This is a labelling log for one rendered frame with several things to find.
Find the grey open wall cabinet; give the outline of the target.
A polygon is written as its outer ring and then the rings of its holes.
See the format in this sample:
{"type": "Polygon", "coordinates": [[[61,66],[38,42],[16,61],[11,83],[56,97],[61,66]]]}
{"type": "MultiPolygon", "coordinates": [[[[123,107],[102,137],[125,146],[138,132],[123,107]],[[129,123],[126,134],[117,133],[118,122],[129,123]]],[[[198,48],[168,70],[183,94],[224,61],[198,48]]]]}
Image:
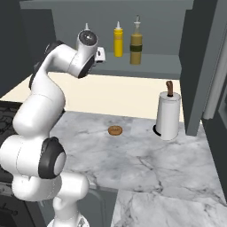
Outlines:
{"type": "Polygon", "coordinates": [[[184,16],[193,0],[30,0],[22,9],[49,9],[55,36],[73,47],[78,33],[89,27],[105,48],[106,61],[92,68],[93,74],[179,79],[178,57],[184,16]],[[140,16],[143,36],[141,64],[129,63],[130,36],[140,16]],[[114,56],[114,29],[123,29],[123,55],[114,56]]]}

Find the oil and vinegar bottle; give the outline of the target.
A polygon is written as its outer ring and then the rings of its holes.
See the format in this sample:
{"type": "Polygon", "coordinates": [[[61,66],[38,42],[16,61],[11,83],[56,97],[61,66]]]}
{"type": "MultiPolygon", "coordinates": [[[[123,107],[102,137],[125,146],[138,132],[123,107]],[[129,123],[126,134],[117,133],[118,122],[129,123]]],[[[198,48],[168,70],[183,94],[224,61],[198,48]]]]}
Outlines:
{"type": "Polygon", "coordinates": [[[140,33],[140,16],[137,15],[134,21],[135,30],[130,36],[130,61],[131,65],[140,65],[143,49],[143,36],[140,33]]]}

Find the dark tall kitchen unit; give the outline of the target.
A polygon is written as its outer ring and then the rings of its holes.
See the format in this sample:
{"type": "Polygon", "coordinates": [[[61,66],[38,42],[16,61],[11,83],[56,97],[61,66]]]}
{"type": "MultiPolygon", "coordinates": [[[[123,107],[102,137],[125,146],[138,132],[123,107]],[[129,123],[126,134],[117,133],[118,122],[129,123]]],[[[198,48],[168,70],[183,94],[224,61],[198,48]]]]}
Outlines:
{"type": "Polygon", "coordinates": [[[202,123],[227,202],[227,85],[219,97],[214,118],[203,119],[202,123]]]}

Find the brown round cookie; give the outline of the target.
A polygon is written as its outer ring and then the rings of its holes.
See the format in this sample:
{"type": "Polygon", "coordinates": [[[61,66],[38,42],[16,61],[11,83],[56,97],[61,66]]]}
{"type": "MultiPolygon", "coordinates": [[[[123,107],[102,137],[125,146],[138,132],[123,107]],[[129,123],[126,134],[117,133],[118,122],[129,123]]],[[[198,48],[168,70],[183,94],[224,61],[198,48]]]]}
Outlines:
{"type": "Polygon", "coordinates": [[[108,128],[108,133],[111,136],[119,136],[122,133],[122,127],[121,126],[110,126],[108,128]]]}

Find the dark grey cabinet door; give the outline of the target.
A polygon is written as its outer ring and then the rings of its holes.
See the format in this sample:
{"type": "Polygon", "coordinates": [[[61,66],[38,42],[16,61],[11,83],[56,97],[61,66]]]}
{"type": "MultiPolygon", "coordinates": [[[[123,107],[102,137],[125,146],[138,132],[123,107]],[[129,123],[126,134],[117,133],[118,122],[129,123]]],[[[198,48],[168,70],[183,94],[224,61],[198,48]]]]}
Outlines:
{"type": "Polygon", "coordinates": [[[0,97],[34,72],[55,40],[51,10],[21,9],[19,0],[0,0],[0,97]]]}
{"type": "Polygon", "coordinates": [[[227,29],[227,0],[194,0],[184,18],[179,58],[185,134],[197,136],[227,29]]]}

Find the yellow mustard bottle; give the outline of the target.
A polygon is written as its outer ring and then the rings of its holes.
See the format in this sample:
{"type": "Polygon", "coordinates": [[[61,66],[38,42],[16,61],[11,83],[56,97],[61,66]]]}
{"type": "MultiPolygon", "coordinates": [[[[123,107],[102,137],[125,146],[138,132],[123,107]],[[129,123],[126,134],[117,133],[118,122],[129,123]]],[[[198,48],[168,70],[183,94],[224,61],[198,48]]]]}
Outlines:
{"type": "Polygon", "coordinates": [[[113,30],[113,54],[116,58],[123,55],[123,29],[120,22],[117,22],[116,28],[113,30]]]}

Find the black hob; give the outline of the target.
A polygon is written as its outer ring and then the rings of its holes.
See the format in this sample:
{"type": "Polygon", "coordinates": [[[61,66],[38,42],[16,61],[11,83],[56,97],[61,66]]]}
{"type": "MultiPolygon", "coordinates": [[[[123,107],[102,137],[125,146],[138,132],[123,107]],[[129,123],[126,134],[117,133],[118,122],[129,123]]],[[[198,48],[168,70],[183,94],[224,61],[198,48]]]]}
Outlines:
{"type": "MultiPolygon", "coordinates": [[[[20,106],[20,102],[0,100],[0,146],[7,137],[16,135],[16,132],[12,127],[12,120],[20,106]]],[[[10,184],[11,182],[12,174],[4,170],[0,165],[0,183],[10,184]]]]}

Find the dark grey base cabinet front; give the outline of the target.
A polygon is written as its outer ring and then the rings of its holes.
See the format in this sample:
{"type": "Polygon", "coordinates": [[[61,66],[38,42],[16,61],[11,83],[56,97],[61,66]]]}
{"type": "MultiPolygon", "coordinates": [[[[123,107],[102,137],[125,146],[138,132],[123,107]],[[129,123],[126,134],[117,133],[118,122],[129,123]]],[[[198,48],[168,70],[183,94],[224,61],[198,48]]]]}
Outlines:
{"type": "Polygon", "coordinates": [[[70,187],[38,205],[45,227],[111,227],[116,197],[117,192],[70,187]]]}

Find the brown-post paper towel holder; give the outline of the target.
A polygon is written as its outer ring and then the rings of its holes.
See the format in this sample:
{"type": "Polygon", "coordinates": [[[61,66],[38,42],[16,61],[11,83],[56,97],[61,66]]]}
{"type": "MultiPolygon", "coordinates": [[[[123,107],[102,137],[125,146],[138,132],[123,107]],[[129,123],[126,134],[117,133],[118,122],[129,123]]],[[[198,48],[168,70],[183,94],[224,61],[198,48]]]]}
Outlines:
{"type": "MultiPolygon", "coordinates": [[[[168,89],[168,94],[167,96],[168,97],[173,97],[173,83],[172,81],[166,81],[166,86],[167,86],[167,89],[168,89]]],[[[156,121],[156,124],[153,126],[153,132],[157,135],[157,136],[161,136],[161,133],[156,129],[156,126],[157,126],[157,121],[156,121]]]]}

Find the white paper towel roll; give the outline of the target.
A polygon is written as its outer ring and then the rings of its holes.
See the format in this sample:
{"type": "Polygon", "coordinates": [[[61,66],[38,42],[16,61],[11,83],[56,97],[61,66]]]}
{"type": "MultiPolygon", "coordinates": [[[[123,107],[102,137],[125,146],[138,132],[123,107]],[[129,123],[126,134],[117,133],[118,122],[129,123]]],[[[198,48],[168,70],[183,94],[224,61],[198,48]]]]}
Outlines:
{"type": "Polygon", "coordinates": [[[160,93],[155,129],[162,140],[177,137],[180,105],[181,96],[178,93],[174,92],[172,97],[166,91],[160,93]]]}

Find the black oven front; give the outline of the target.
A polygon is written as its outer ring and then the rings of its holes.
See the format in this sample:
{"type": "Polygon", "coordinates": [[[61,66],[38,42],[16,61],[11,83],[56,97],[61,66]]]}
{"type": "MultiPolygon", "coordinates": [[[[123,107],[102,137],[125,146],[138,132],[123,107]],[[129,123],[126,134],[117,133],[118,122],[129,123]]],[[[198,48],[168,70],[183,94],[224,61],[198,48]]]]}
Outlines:
{"type": "Polygon", "coordinates": [[[36,202],[17,199],[9,184],[0,183],[0,227],[46,227],[36,202]]]}

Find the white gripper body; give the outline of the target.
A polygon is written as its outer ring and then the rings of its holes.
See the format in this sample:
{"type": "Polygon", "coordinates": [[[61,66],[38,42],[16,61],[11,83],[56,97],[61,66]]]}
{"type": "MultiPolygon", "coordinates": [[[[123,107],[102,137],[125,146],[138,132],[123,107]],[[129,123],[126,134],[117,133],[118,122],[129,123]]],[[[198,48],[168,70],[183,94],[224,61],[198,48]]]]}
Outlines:
{"type": "Polygon", "coordinates": [[[98,47],[97,52],[96,52],[95,61],[97,63],[102,63],[102,62],[106,61],[106,53],[105,53],[105,49],[103,47],[98,47]]]}

